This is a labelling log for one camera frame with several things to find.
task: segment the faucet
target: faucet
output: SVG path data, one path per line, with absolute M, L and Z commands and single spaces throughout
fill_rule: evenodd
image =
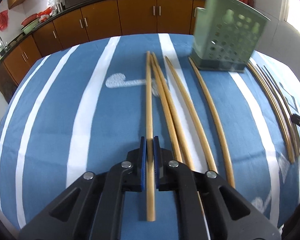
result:
M 7 44 L 7 46 L 6 46 L 6 45 L 3 43 L 3 40 L 2 40 L 1 37 L 0 37 L 0 43 L 2 44 L 4 50 L 7 51 L 7 50 L 8 50 L 8 44 Z

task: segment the red plastic bag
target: red plastic bag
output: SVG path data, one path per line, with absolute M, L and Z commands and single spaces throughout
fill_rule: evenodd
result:
M 8 19 L 8 10 L 0 12 L 0 31 L 3 31 L 8 27 Z

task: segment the blue tablecloth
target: blue tablecloth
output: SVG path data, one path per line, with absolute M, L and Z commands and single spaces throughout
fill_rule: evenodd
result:
M 0 209 L 23 227 L 85 171 L 101 173 L 139 147 L 145 131 L 146 51 L 156 53 L 185 131 L 196 170 L 207 163 L 170 70 L 175 66 L 195 105 L 219 174 L 223 155 L 206 99 L 188 61 L 193 36 L 143 34 L 74 46 L 38 60 L 18 87 L 0 124 Z M 300 114 L 300 83 L 284 64 L 258 52 Z M 251 73 L 201 71 L 229 146 L 236 189 L 280 226 L 300 200 L 300 158 L 290 165 L 271 106 Z M 153 126 L 171 149 L 156 86 Z M 156 221 L 145 221 L 145 194 L 127 193 L 122 239 L 178 239 L 172 192 L 156 192 Z

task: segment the wooden stick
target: wooden stick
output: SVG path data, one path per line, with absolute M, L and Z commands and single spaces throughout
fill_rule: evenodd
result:
M 166 122 L 167 122 L 167 127 L 168 127 L 168 132 L 169 132 L 169 135 L 170 135 L 170 140 L 171 140 L 171 143 L 172 143 L 172 149 L 173 149 L 174 157 L 178 162 L 183 163 L 180 148 L 179 148 L 179 144 L 178 144 L 178 138 L 177 138 L 177 134 L 176 134 L 176 131 L 175 131 L 175 128 L 174 128 L 171 112 L 170 112 L 169 105 L 168 105 L 168 102 L 167 102 L 167 98 L 166 98 L 166 95 L 163 91 L 163 87 L 162 87 L 162 84 L 161 84 L 161 81 L 160 81 L 159 73 L 157 71 L 157 68 L 155 67 L 154 59 L 153 59 L 152 56 L 151 56 L 151 63 L 152 63 L 152 69 L 153 69 L 153 72 L 154 72 L 155 81 L 156 81 L 157 86 L 158 86 L 158 92 L 159 92 L 159 96 L 160 96 L 160 99 L 161 99 L 164 116 L 165 116 Z
M 231 162 L 231 157 L 230 157 L 230 153 L 229 153 L 229 148 L 228 148 L 225 132 L 223 131 L 221 120 L 219 118 L 216 106 L 213 103 L 213 99 L 212 99 L 212 97 L 209 93 L 207 85 L 205 84 L 202 76 L 200 75 L 199 70 L 197 69 L 197 67 L 195 66 L 195 64 L 194 64 L 194 62 L 191 58 L 189 58 L 189 61 L 192 65 L 192 68 L 193 68 L 193 70 L 194 70 L 194 72 L 195 72 L 195 74 L 198 78 L 198 81 L 199 81 L 200 85 L 201 85 L 202 91 L 204 93 L 204 96 L 207 100 L 209 109 L 211 111 L 213 121 L 214 121 L 214 123 L 216 125 L 216 128 L 217 128 L 217 133 L 218 133 L 218 137 L 219 137 L 219 140 L 220 140 L 220 145 L 221 145 L 221 149 L 222 149 L 222 153 L 223 153 L 223 159 L 224 159 L 224 162 L 225 162 L 225 168 L 226 168 L 226 175 L 227 175 L 228 183 L 233 188 L 235 188 L 233 168 L 232 168 L 232 162 Z
M 282 98 L 282 101 L 283 101 L 285 107 L 287 108 L 287 111 L 288 111 L 288 114 L 289 114 L 289 121 L 290 121 L 290 123 L 291 123 L 291 125 L 293 127 L 293 130 L 294 130 L 294 133 L 295 133 L 295 136 L 296 136 L 296 140 L 297 140 L 297 144 L 298 144 L 298 148 L 299 148 L 299 152 L 300 152 L 300 135 L 298 133 L 298 129 L 297 129 L 296 124 L 292 123 L 291 120 L 290 120 L 292 112 L 290 110 L 288 102 L 287 102 L 285 96 L 283 95 L 281 89 L 279 88 L 279 85 L 277 84 L 277 82 L 275 81 L 275 79 L 273 78 L 273 76 L 271 75 L 271 73 L 269 72 L 269 70 L 266 67 L 265 67 L 265 69 L 266 69 L 266 71 L 268 73 L 269 78 L 272 80 L 273 85 L 276 87 L 277 92 L 279 93 L 280 97 Z
M 166 61 L 167 61 L 167 64 L 168 64 L 168 67 L 170 68 L 171 70 L 171 73 L 178 85 L 178 88 L 182 94 L 182 97 L 186 103 L 186 106 L 189 110 L 189 113 L 191 115 L 191 118 L 192 118 L 192 121 L 194 123 L 194 127 L 198 133 L 198 136 L 199 136 L 199 140 L 200 140 L 200 144 L 201 144 L 201 147 L 203 149 L 203 152 L 204 152 L 204 155 L 206 157 L 206 160 L 207 160 L 207 163 L 208 163 L 208 167 L 210 170 L 212 171 L 215 171 L 215 172 L 218 172 L 217 170 L 217 166 L 214 162 L 214 159 L 213 159 L 213 155 L 212 155 L 212 152 L 211 152 L 211 149 L 210 149 L 210 146 L 209 146 L 209 142 L 207 140 L 207 137 L 204 133 L 204 130 L 203 130 L 203 127 L 201 125 L 201 122 L 200 122 L 200 119 L 198 117 L 198 114 L 194 108 L 194 105 L 185 89 L 185 87 L 183 86 L 176 70 L 174 69 L 172 63 L 170 62 L 170 60 L 168 59 L 168 57 L 166 56 L 165 57 Z
M 166 98 L 167 98 L 167 102 L 168 102 L 168 105 L 169 105 L 169 108 L 170 108 L 170 112 L 171 112 L 171 115 L 172 115 L 174 127 L 176 128 L 176 132 L 177 132 L 177 136 L 178 136 L 178 141 L 180 143 L 181 151 L 182 151 L 183 156 L 185 158 L 186 165 L 191 170 L 194 171 L 193 160 L 192 160 L 192 157 L 191 157 L 191 154 L 190 154 L 190 151 L 189 151 L 189 148 L 188 148 L 188 144 L 187 144 L 187 141 L 186 141 L 186 137 L 185 137 L 185 134 L 183 132 L 183 129 L 182 129 L 182 126 L 181 126 L 181 122 L 180 122 L 180 119 L 179 119 L 176 107 L 175 107 L 175 105 L 173 103 L 172 96 L 170 94 L 168 85 L 167 85 L 167 83 L 165 81 L 164 75 L 163 75 L 162 70 L 160 68 L 160 65 L 158 63 L 156 55 L 154 53 L 152 53 L 152 56 L 154 58 L 155 68 L 158 71 L 159 78 L 160 78 L 160 81 L 161 81 L 164 93 L 165 93 Z
M 152 126 L 152 80 L 150 67 L 150 52 L 147 51 L 146 59 L 146 140 L 147 140 L 147 165 L 146 165 L 146 202 L 147 221 L 155 221 L 155 189 L 154 189 L 154 159 L 153 159 L 153 126 Z
M 266 82 L 264 81 L 264 79 L 262 78 L 260 73 L 255 69 L 255 67 L 253 66 L 253 64 L 250 61 L 247 63 L 247 68 L 255 76 L 255 78 L 258 81 L 260 87 L 262 88 L 263 92 L 265 93 L 266 97 L 268 98 L 268 101 L 269 101 L 269 103 L 272 107 L 272 110 L 274 111 L 274 114 L 275 114 L 275 116 L 277 118 L 277 121 L 279 123 L 281 134 L 282 134 L 283 140 L 284 140 L 286 148 L 287 148 L 289 161 L 290 161 L 290 163 L 294 163 L 295 158 L 294 158 L 294 154 L 293 154 L 292 144 L 291 144 L 291 141 L 289 139 L 288 128 L 287 128 L 286 123 L 284 122 L 284 118 L 282 116 L 282 113 L 279 110 L 279 107 L 278 107 L 278 105 L 277 105 L 270 89 L 268 88 Z
M 267 75 L 267 73 L 262 69 L 262 68 L 258 68 L 261 75 L 263 75 L 263 78 L 265 79 L 266 83 L 268 84 L 272 94 L 274 95 L 275 99 L 278 102 L 278 106 L 281 110 L 282 116 L 284 117 L 285 123 L 288 127 L 288 131 L 289 131 L 289 135 L 290 135 L 290 140 L 292 142 L 292 147 L 295 153 L 295 156 L 298 157 L 300 155 L 300 149 L 299 149 L 299 145 L 297 143 L 297 138 L 295 135 L 295 131 L 292 127 L 292 123 L 290 121 L 290 115 L 288 113 L 288 110 L 284 105 L 284 102 L 282 100 L 282 98 L 278 95 L 278 91 L 275 89 L 275 86 L 273 83 L 271 83 L 271 80 L 269 78 L 269 76 Z

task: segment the metal screw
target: metal screw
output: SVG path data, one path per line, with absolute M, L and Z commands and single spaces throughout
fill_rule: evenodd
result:
M 121 163 L 121 167 L 123 167 L 123 168 L 130 168 L 131 166 L 132 166 L 132 163 L 128 162 L 128 161 L 124 161 Z
M 169 161 L 169 166 L 172 168 L 176 168 L 179 166 L 179 163 L 177 161 Z
M 89 179 L 92 179 L 93 176 L 94 176 L 93 172 L 87 171 L 87 172 L 83 175 L 83 178 L 89 180 Z
M 214 171 L 208 171 L 207 177 L 210 179 L 215 179 L 217 177 L 217 174 Z

